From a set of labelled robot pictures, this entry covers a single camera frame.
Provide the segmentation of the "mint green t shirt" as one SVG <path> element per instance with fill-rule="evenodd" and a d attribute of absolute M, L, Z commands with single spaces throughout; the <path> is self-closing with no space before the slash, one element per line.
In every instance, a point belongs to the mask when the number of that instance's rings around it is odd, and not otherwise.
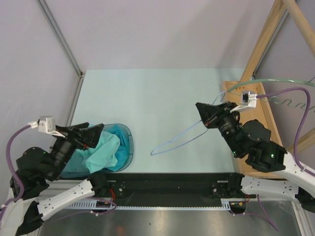
<path fill-rule="evenodd" d="M 95 148 L 84 151 L 84 165 L 90 173 L 103 169 L 117 171 L 120 168 L 116 153 L 121 145 L 117 126 L 106 128 L 102 131 L 98 144 Z"/>

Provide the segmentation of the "blue mesh t shirt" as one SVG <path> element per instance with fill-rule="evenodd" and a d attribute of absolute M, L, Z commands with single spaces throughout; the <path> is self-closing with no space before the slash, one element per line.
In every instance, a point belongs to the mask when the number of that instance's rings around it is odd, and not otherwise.
<path fill-rule="evenodd" d="M 134 144 L 130 129 L 121 123 L 106 124 L 104 131 L 116 135 L 120 139 L 120 146 L 118 147 L 115 157 L 117 163 L 115 167 L 106 168 L 106 172 L 120 172 L 125 170 L 132 162 Z"/>

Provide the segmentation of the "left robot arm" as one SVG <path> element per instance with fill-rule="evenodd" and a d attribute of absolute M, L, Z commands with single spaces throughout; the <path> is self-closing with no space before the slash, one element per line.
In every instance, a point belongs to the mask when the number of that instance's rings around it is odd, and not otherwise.
<path fill-rule="evenodd" d="M 52 135 L 56 141 L 50 152 L 31 147 L 16 160 L 17 169 L 12 166 L 11 144 L 18 134 L 29 128 Z M 77 150 L 95 148 L 104 124 L 90 126 L 89 123 L 61 127 L 52 117 L 41 117 L 28 123 L 9 139 L 6 146 L 6 160 L 12 173 L 10 190 L 13 198 L 0 208 L 0 234 L 22 236 L 39 229 L 43 222 L 72 203 L 89 198 L 102 197 L 108 193 L 109 184 L 102 172 L 89 175 L 78 185 L 45 200 L 38 199 L 49 182 L 59 179 L 66 164 Z"/>

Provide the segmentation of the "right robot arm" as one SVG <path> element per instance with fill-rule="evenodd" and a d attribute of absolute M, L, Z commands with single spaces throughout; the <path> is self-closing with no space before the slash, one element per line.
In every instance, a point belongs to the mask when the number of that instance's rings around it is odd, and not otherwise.
<path fill-rule="evenodd" d="M 240 123 L 238 105 L 196 103 L 202 123 L 207 129 L 218 129 L 235 158 L 262 173 L 274 173 L 298 186 L 295 194 L 302 208 L 315 211 L 315 178 L 300 168 L 284 147 L 271 140 L 271 131 L 258 120 Z"/>

